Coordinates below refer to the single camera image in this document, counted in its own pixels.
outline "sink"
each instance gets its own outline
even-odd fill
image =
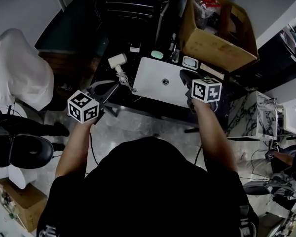
[[[133,94],[188,108],[188,91],[180,78],[180,70],[188,70],[171,63],[143,57],[136,74]]]

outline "black pants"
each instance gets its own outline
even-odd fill
[[[53,125],[40,124],[34,120],[14,115],[2,115],[0,126],[7,130],[12,136],[26,133],[37,136],[59,136],[59,131]]]
[[[67,107],[67,100],[54,89],[53,98],[41,111],[63,111]]]

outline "small cardboard box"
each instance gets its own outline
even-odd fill
[[[47,196],[32,184],[28,184],[25,189],[21,190],[8,178],[0,179],[0,202],[9,213],[11,211],[2,201],[3,192],[8,194],[14,204],[14,214],[18,215],[15,220],[28,232],[34,231],[46,207]]]
[[[185,55],[232,72],[257,61],[256,39],[243,8],[229,0],[217,1],[222,6],[218,29],[221,38],[197,28],[193,0],[188,0],[179,31],[180,45]]]

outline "black chair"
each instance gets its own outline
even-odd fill
[[[0,135],[0,167],[40,168],[50,162],[54,149],[50,141],[30,134]]]
[[[109,40],[151,42],[167,0],[100,0],[100,15]]]

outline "marble floor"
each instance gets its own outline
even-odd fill
[[[47,112],[45,116],[46,124],[53,124],[59,121],[63,123],[70,131],[73,129],[75,121],[69,118],[64,113]],[[96,126],[92,126],[92,144],[95,157],[100,162],[114,147],[122,142],[136,140],[153,134],[159,134],[160,137],[173,144],[190,162],[195,161],[196,154],[201,145],[198,133],[185,134],[184,130],[191,127],[163,121],[151,117],[146,117],[139,114],[121,111],[117,118],[110,114],[105,114]],[[66,144],[68,138],[65,137],[49,137],[51,142]],[[262,141],[238,142],[229,141],[233,149],[237,161],[250,160],[252,154],[256,150],[267,149],[267,146]],[[264,158],[263,152],[256,152],[253,159]],[[54,155],[60,155],[61,152],[55,152]],[[38,169],[38,179],[33,183],[37,188],[49,195],[49,189],[54,180],[58,158],[52,161],[43,168]],[[202,152],[199,155],[197,165],[205,168]],[[87,173],[96,168],[96,163],[93,159],[91,148],[89,147]],[[239,171],[241,182],[247,183],[250,178],[261,178],[253,175],[251,171]],[[265,212],[272,212],[276,215],[286,217],[288,211],[280,207],[274,202],[270,202],[270,196],[248,196],[250,204],[254,208],[257,215],[263,215]]]

